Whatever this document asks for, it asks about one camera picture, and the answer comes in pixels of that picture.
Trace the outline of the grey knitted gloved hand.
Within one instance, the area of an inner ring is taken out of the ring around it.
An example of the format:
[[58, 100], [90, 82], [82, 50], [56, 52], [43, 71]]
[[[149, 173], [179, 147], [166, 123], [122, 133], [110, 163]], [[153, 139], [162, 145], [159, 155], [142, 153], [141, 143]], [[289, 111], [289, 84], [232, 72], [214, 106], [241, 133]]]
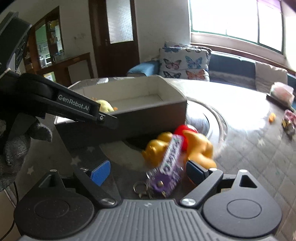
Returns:
[[[26, 131], [9, 139], [9, 132], [14, 123]], [[31, 139], [50, 143], [53, 134], [50, 128], [31, 115], [22, 114], [14, 120], [1, 115], [1, 191], [15, 181], [29, 152]]]

